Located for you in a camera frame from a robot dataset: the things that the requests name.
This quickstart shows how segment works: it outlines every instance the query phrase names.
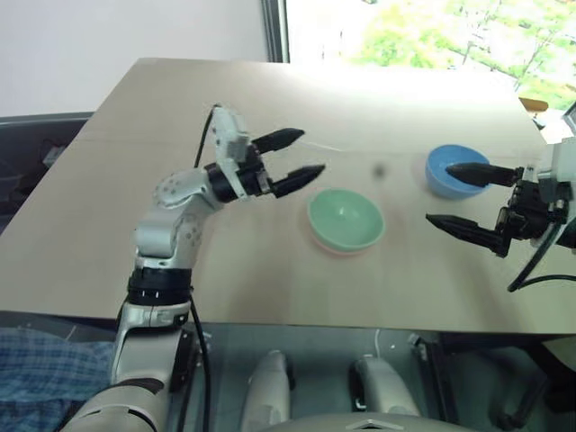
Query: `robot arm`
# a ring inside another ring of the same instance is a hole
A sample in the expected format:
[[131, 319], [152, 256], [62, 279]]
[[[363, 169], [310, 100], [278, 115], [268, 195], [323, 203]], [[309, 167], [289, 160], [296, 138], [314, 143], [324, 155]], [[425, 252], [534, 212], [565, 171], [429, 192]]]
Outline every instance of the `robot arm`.
[[484, 164], [457, 164], [448, 173], [470, 185], [514, 186], [508, 205], [499, 211], [494, 229], [484, 229], [473, 220], [453, 215], [426, 218], [457, 239], [489, 248], [499, 257], [509, 252], [512, 239], [530, 239], [538, 248], [533, 259], [514, 281], [517, 290], [530, 271], [554, 243], [576, 252], [576, 139], [546, 146], [537, 168], [509, 169]]
[[169, 395], [190, 373], [194, 337], [183, 325], [204, 221], [235, 199], [297, 191], [324, 169], [305, 166], [278, 182], [268, 176], [261, 155], [288, 147], [303, 130], [282, 129], [250, 140], [242, 120], [218, 105], [205, 130], [216, 162], [173, 173], [156, 187], [136, 229], [137, 254], [119, 317], [112, 385], [79, 410], [66, 432], [165, 430]]

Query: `plaid shirt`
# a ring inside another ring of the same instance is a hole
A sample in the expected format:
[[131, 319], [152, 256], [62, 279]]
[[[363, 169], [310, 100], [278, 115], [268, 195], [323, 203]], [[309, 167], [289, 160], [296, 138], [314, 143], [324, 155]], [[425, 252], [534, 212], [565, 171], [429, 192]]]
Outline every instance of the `plaid shirt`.
[[0, 328], [0, 430], [55, 430], [74, 402], [108, 385], [113, 343], [71, 343]]

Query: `bowl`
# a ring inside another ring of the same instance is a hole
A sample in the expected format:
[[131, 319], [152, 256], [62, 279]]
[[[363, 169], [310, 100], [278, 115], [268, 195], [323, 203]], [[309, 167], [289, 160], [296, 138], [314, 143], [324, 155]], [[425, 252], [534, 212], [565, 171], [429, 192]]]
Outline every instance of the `bowl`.
[[385, 231], [380, 210], [360, 193], [326, 189], [308, 202], [315, 239], [338, 253], [355, 253], [376, 243]]
[[426, 179], [430, 190], [451, 200], [462, 200], [484, 191], [488, 186], [467, 184], [447, 173], [447, 167], [463, 162], [490, 163], [482, 153], [457, 144], [447, 144], [430, 151], [426, 161]]

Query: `white wall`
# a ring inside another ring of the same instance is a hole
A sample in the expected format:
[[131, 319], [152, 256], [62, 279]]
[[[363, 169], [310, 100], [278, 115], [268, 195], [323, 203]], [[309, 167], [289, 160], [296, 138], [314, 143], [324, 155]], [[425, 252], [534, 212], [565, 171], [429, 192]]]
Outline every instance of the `white wall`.
[[259, 0], [0, 0], [0, 117], [93, 111], [140, 57], [266, 61]]

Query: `blue bowl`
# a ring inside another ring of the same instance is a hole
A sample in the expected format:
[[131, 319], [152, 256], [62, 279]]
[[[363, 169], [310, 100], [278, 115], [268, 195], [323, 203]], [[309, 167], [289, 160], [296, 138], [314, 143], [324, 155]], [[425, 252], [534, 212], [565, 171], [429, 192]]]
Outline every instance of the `blue bowl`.
[[432, 192], [451, 200], [462, 200], [484, 191], [488, 186], [478, 187], [461, 182], [446, 172], [446, 168], [464, 162], [489, 164], [490, 161], [476, 150], [456, 144], [433, 149], [426, 161], [426, 179]]

